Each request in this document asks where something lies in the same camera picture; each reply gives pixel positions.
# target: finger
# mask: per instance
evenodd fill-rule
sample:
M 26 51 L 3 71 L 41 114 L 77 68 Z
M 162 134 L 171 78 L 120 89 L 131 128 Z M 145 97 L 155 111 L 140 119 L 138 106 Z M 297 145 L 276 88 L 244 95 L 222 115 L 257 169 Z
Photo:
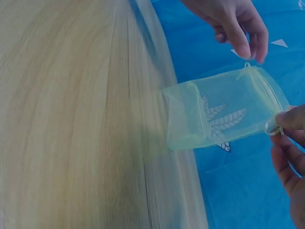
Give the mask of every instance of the finger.
M 280 134 L 271 137 L 272 142 L 285 153 L 293 168 L 300 175 L 305 175 L 305 155 L 287 136 Z
M 304 138 L 304 130 L 286 130 L 284 129 L 285 135 L 290 137 L 296 143 L 298 143 L 301 147 L 305 148 L 305 138 Z
M 221 25 L 213 26 L 215 31 L 215 40 L 219 43 L 226 43 L 227 42 L 227 34 L 224 31 L 224 28 Z
M 225 32 L 218 32 L 215 34 L 215 40 L 219 43 L 226 43 L 227 42 L 227 34 Z
M 256 58 L 257 53 L 257 37 L 256 34 L 250 34 L 250 51 L 251 51 L 251 60 L 254 60 Z
M 305 123 L 305 104 L 276 116 L 276 122 L 284 129 L 303 130 Z
M 291 169 L 285 153 L 278 146 L 271 148 L 271 158 L 273 167 L 278 174 L 286 192 L 291 196 L 300 178 Z
M 244 28 L 249 34 L 256 34 L 257 36 L 257 54 L 256 59 L 259 63 L 263 63 L 268 53 L 268 29 L 266 28 L 261 16 L 257 12 L 253 4 L 246 12 L 252 17 L 245 23 Z
M 247 37 L 237 21 L 236 15 L 231 14 L 221 21 L 223 28 L 237 54 L 243 59 L 250 59 L 251 52 Z

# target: blue plastic sheet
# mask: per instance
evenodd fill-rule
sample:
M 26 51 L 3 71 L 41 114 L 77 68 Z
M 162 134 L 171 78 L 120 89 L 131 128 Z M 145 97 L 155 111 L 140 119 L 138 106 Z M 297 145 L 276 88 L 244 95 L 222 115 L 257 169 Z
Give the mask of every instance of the blue plastic sheet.
M 242 68 L 229 44 L 214 40 L 212 28 L 178 0 L 152 1 L 163 26 L 178 82 Z M 301 0 L 254 0 L 269 29 L 262 67 L 290 104 L 305 102 L 305 5 Z M 294 228 L 289 199 L 271 163 L 265 134 L 195 150 L 210 229 Z

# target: hand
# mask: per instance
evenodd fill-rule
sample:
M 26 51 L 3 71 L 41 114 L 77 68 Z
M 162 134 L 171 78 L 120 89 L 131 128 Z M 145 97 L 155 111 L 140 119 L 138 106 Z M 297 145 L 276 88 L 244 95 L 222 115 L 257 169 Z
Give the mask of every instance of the hand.
M 278 115 L 276 121 L 284 128 L 285 135 L 271 137 L 273 166 L 291 199 L 290 214 L 296 228 L 305 229 L 305 154 L 289 139 L 305 148 L 305 104 Z
M 268 52 L 268 30 L 251 0 L 181 0 L 209 23 L 218 42 L 230 42 L 237 54 L 262 63 Z M 250 36 L 248 43 L 246 33 Z

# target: sheer drawstring bag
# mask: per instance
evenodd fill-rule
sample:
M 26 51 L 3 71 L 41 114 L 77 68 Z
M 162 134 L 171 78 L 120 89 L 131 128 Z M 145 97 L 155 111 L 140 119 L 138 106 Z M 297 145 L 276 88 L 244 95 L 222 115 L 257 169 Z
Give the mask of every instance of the sheer drawstring bag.
M 289 103 L 262 68 L 245 68 L 165 88 L 171 150 L 224 144 L 261 131 L 276 134 L 275 116 Z

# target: leaf print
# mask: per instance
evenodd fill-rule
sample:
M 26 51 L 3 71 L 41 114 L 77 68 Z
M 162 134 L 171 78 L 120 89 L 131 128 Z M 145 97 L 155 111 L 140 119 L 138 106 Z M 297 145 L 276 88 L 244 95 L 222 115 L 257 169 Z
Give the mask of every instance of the leaf print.
M 214 129 L 214 128 L 211 129 L 211 132 L 212 132 L 213 140 L 214 140 L 215 142 L 218 142 L 217 145 L 218 145 L 221 149 L 223 149 L 223 150 L 225 150 L 225 151 L 227 151 L 227 152 L 230 153 L 230 152 L 231 152 L 230 143 L 228 143 L 228 142 L 220 142 L 221 139 L 225 139 L 225 136 L 223 135 L 223 133 L 221 133 L 219 130 Z
M 220 105 L 220 106 L 216 106 L 216 107 L 207 109 L 206 113 L 208 115 L 209 120 L 214 118 L 214 116 L 217 115 L 224 107 L 225 107 L 225 105 Z
M 209 110 L 209 102 L 208 102 L 208 99 L 206 98 L 206 96 L 202 97 L 202 104 L 203 104 L 204 110 L 207 112 L 207 110 Z
M 202 97 L 202 104 L 204 112 L 208 116 L 208 121 L 211 126 L 211 136 L 209 136 L 209 138 L 221 149 L 225 150 L 226 152 L 231 152 L 230 143 L 225 141 L 225 135 L 221 132 L 221 130 L 228 129 L 238 124 L 245 116 L 246 109 L 240 109 L 231 114 L 211 121 L 211 119 L 215 117 L 215 115 L 217 115 L 226 106 L 220 105 L 209 108 L 209 101 L 206 96 Z
M 228 143 L 228 142 L 220 143 L 220 144 L 218 144 L 218 146 L 219 146 L 221 149 L 227 151 L 228 153 L 231 152 L 231 146 L 230 146 L 230 143 Z
M 235 111 L 224 117 L 210 121 L 210 125 L 218 130 L 225 130 L 238 124 L 244 117 L 246 109 Z

